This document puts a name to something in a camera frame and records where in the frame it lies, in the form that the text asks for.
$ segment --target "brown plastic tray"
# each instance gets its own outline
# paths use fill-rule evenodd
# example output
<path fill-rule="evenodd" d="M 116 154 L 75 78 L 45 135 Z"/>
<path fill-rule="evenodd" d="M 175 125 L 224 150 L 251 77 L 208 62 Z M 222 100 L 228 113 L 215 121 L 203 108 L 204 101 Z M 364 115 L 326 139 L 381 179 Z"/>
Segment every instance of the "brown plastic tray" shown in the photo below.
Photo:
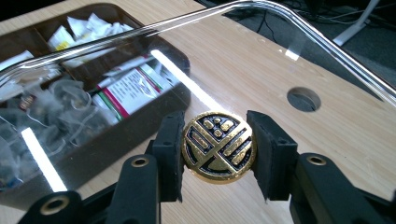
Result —
<path fill-rule="evenodd" d="M 141 22 L 115 5 L 95 4 L 0 36 L 0 43 L 8 41 L 7 47 L 10 53 L 15 52 L 17 54 L 28 49 L 34 56 L 45 55 L 50 53 L 47 41 L 60 25 L 66 27 L 71 33 L 67 23 L 68 16 L 87 20 L 92 13 L 107 22 L 118 21 L 133 28 L 142 26 Z M 188 58 L 156 35 L 152 37 L 131 37 L 128 43 L 128 45 L 115 48 L 79 67 L 66 68 L 65 70 L 74 79 L 83 81 L 84 89 L 87 91 L 92 89 L 102 79 L 101 74 L 110 68 L 138 55 L 148 53 L 151 49 L 161 49 L 183 72 L 187 75 L 190 72 Z M 12 55 L 5 52 L 0 53 L 0 59 L 10 56 Z M 100 133 L 99 136 L 96 136 L 84 146 L 76 148 L 64 158 L 52 163 L 66 187 L 77 189 L 106 169 L 108 165 L 156 133 L 164 116 L 178 110 L 185 110 L 189 103 L 190 92 L 184 85 L 178 84 L 127 119 Z M 51 192 L 47 180 L 41 172 L 37 172 L 31 179 L 18 187 L 0 192 L 0 204 L 26 210 L 33 202 Z"/>

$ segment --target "gold and black emblem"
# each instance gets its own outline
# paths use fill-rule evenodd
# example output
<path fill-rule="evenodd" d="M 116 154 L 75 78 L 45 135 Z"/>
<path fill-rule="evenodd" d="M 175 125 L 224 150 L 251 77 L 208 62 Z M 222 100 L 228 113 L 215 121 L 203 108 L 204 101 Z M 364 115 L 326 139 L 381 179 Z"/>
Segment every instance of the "gold and black emblem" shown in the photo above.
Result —
<path fill-rule="evenodd" d="M 183 132 L 181 151 L 187 167 L 214 184 L 242 177 L 256 156 L 248 124 L 222 112 L 205 112 L 190 121 Z"/>

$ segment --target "light wood desk surface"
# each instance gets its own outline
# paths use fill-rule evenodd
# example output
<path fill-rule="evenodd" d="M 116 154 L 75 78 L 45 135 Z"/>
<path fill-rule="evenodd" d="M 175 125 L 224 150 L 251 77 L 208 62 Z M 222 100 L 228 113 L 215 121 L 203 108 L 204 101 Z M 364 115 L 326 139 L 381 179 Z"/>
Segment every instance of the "light wood desk surface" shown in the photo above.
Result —
<path fill-rule="evenodd" d="M 203 8 L 191 0 L 68 0 L 0 22 L 0 35 L 103 2 L 118 5 L 144 24 Z M 302 58 L 290 62 L 283 48 L 226 18 L 183 28 L 176 40 L 172 34 L 163 37 L 168 35 L 169 42 L 189 57 L 192 79 L 217 102 L 227 102 L 225 109 L 242 117 L 247 110 L 270 115 L 299 144 L 300 153 L 317 152 L 331 158 L 354 185 L 390 199 L 396 187 L 396 113 L 390 105 Z M 244 43 L 244 47 L 234 43 Z M 286 97 L 293 87 L 315 91 L 321 99 L 320 110 L 305 113 L 293 108 Z M 192 96 L 186 121 L 206 110 Z M 122 162 L 142 153 L 146 145 L 78 192 L 85 198 L 117 181 Z M 266 202 L 251 172 L 232 184 L 216 186 L 186 171 L 182 194 L 183 203 L 162 204 L 163 223 L 292 222 L 289 203 Z M 16 223 L 22 215 L 22 211 L 0 205 L 0 223 Z"/>

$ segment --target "round medallion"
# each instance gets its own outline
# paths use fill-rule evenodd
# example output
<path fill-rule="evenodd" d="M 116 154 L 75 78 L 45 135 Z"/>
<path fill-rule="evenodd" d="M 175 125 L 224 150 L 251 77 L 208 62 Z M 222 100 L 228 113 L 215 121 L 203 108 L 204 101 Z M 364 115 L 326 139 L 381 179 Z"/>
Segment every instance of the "round medallion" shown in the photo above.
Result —
<path fill-rule="evenodd" d="M 223 112 L 205 112 L 190 121 L 181 144 L 187 167 L 213 184 L 242 177 L 256 156 L 251 128 L 236 115 Z"/>

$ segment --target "round hole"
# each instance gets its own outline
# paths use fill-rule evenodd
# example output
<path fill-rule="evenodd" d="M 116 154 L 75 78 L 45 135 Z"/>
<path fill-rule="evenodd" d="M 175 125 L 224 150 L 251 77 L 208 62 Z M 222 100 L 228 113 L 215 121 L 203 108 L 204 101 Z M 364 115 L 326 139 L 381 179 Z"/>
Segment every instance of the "round hole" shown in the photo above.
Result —
<path fill-rule="evenodd" d="M 326 165 L 326 161 L 323 160 L 321 157 L 311 156 L 306 159 L 314 165 Z"/>
<path fill-rule="evenodd" d="M 288 101 L 296 109 L 304 112 L 314 112 L 320 108 L 320 98 L 305 87 L 296 87 L 288 92 Z"/>
<path fill-rule="evenodd" d="M 40 213 L 44 216 L 50 216 L 60 212 L 69 204 L 69 198 L 64 195 L 55 196 L 46 201 L 40 208 Z"/>
<path fill-rule="evenodd" d="M 137 158 L 132 161 L 132 166 L 134 167 L 142 167 L 149 164 L 149 160 L 146 158 Z"/>

